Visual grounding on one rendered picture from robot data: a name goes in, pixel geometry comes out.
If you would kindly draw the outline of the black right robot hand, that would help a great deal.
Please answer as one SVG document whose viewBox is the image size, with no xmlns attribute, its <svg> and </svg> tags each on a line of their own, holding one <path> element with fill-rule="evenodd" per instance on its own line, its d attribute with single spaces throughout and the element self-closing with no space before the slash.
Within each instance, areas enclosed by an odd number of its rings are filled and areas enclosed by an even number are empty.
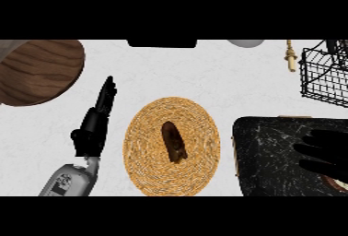
<svg viewBox="0 0 348 236">
<path fill-rule="evenodd" d="M 299 166 L 333 180 L 348 183 L 348 133 L 314 129 L 293 149 L 311 159 L 300 159 Z"/>
</svg>

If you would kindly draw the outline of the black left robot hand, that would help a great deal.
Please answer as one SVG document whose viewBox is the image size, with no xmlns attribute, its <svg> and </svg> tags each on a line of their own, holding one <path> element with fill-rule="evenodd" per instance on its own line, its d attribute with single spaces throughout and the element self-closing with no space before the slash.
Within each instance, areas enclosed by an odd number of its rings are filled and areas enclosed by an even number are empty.
<svg viewBox="0 0 348 236">
<path fill-rule="evenodd" d="M 113 108 L 116 87 L 113 77 L 107 76 L 98 91 L 95 106 L 85 113 L 79 129 L 70 132 L 76 157 L 98 157 L 106 141 L 109 116 Z"/>
</svg>

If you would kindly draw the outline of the brown cupcake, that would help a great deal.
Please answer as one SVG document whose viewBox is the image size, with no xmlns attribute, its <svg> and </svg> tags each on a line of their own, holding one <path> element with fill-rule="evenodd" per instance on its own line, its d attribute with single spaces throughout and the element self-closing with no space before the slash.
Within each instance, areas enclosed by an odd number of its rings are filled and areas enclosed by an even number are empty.
<svg viewBox="0 0 348 236">
<path fill-rule="evenodd" d="M 334 180 L 325 175 L 321 176 L 321 180 L 327 184 L 327 186 L 331 187 L 334 190 L 337 190 L 342 193 L 348 193 L 348 183 L 343 183 L 339 180 Z"/>
</svg>

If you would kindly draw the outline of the black marble tray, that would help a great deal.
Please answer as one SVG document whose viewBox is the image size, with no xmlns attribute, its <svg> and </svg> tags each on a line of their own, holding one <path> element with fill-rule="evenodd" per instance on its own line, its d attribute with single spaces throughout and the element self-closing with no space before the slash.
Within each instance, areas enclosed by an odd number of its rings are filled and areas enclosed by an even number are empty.
<svg viewBox="0 0 348 236">
<path fill-rule="evenodd" d="M 234 163 L 244 196 L 348 196 L 321 174 L 303 170 L 311 159 L 293 150 L 312 129 L 348 133 L 348 119 L 240 117 L 233 124 Z"/>
</svg>

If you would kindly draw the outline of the brown chocolate eclair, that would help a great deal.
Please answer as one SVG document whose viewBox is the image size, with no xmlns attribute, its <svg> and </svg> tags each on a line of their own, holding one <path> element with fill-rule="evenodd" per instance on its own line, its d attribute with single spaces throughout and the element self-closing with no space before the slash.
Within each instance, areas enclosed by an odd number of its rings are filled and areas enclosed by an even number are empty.
<svg viewBox="0 0 348 236">
<path fill-rule="evenodd" d="M 179 131 L 174 123 L 171 123 L 169 121 L 166 121 L 162 125 L 162 138 L 165 142 L 169 161 L 178 163 L 181 159 L 187 158 L 187 153 Z"/>
</svg>

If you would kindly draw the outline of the round woven wicker placemat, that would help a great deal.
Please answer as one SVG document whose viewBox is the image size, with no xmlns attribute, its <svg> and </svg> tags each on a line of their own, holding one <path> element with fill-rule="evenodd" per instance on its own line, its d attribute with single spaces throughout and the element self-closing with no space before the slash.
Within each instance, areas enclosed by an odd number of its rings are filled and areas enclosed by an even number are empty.
<svg viewBox="0 0 348 236">
<path fill-rule="evenodd" d="M 219 160 L 213 119 L 196 102 L 168 97 L 134 115 L 122 155 L 129 179 L 144 195 L 194 195 L 209 183 Z"/>
</svg>

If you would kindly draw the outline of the round brown wooden board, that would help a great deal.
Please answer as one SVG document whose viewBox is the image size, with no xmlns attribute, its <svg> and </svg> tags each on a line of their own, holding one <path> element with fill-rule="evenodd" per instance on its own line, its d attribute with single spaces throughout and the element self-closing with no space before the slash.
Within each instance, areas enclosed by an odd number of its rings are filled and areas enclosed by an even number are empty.
<svg viewBox="0 0 348 236">
<path fill-rule="evenodd" d="M 56 99 L 78 80 L 84 59 L 78 40 L 0 40 L 0 104 Z"/>
</svg>

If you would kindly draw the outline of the black appliance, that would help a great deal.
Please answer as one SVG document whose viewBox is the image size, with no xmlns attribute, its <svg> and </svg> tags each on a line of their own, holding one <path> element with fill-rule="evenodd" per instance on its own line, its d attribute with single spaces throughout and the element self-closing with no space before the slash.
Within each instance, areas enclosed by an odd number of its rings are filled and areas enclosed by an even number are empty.
<svg viewBox="0 0 348 236">
<path fill-rule="evenodd" d="M 131 47 L 154 47 L 154 48 L 194 48 L 196 40 L 128 40 Z"/>
</svg>

